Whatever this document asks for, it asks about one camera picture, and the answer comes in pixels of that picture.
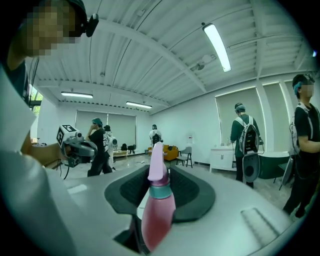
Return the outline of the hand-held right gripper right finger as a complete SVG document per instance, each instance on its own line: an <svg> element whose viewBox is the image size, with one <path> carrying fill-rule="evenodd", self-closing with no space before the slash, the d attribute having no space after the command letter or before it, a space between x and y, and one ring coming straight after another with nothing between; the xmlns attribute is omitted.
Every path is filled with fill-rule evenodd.
<svg viewBox="0 0 320 256"><path fill-rule="evenodd" d="M197 221L215 203L216 192L209 183L177 166L170 169L170 188L175 200L173 223Z"/></svg>

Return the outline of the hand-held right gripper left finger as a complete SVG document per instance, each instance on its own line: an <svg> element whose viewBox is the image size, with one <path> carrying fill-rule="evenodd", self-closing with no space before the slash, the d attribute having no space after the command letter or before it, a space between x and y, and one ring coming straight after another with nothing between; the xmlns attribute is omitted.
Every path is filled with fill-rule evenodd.
<svg viewBox="0 0 320 256"><path fill-rule="evenodd" d="M104 196L118 214L135 215L146 195L150 182L149 165L112 181L105 189Z"/></svg>

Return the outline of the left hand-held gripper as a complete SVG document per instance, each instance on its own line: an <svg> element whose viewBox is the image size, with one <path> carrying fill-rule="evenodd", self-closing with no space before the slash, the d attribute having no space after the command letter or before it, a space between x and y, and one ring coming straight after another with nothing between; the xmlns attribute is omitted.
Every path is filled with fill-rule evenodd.
<svg viewBox="0 0 320 256"><path fill-rule="evenodd" d="M62 163L70 168L91 163L98 153L97 146L92 141L85 140L82 133L69 124L59 126L56 140L66 158Z"/></svg>

